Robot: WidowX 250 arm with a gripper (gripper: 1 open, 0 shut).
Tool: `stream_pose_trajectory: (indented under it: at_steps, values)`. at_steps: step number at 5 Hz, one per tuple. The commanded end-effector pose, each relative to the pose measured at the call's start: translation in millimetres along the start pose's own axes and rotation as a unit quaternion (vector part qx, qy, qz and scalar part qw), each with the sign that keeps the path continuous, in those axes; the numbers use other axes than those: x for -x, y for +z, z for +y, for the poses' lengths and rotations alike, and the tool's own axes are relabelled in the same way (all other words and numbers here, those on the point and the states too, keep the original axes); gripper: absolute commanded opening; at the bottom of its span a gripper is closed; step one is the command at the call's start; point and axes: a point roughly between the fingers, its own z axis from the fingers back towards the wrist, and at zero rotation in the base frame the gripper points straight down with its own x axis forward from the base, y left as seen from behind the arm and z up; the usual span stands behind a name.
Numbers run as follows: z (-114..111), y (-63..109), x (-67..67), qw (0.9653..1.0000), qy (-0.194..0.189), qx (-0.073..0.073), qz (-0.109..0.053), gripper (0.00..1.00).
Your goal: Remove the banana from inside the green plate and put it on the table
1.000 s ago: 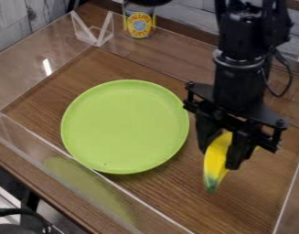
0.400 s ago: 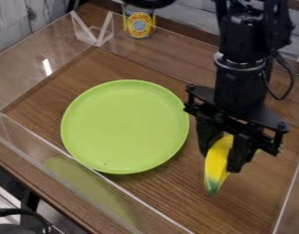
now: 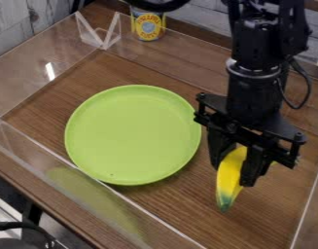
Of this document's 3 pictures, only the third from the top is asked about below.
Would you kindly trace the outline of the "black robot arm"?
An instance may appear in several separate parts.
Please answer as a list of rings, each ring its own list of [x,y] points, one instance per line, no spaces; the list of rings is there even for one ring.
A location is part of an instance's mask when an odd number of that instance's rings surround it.
[[[238,145],[248,149],[240,184],[252,187],[279,162],[297,163],[307,138],[281,113],[299,110],[285,95],[289,71],[307,77],[296,56],[308,50],[312,30],[304,0],[222,0],[233,50],[226,61],[228,94],[200,93],[196,122],[206,127],[212,165],[220,169]]]

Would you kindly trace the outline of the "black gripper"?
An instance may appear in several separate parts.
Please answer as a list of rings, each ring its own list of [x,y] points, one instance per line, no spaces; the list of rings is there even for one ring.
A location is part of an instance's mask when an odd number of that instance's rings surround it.
[[[230,66],[228,94],[200,93],[194,120],[208,131],[210,163],[220,168],[238,145],[248,148],[242,163],[244,187],[253,187],[277,162],[295,167],[305,135],[283,117],[289,76],[287,64],[268,71]]]

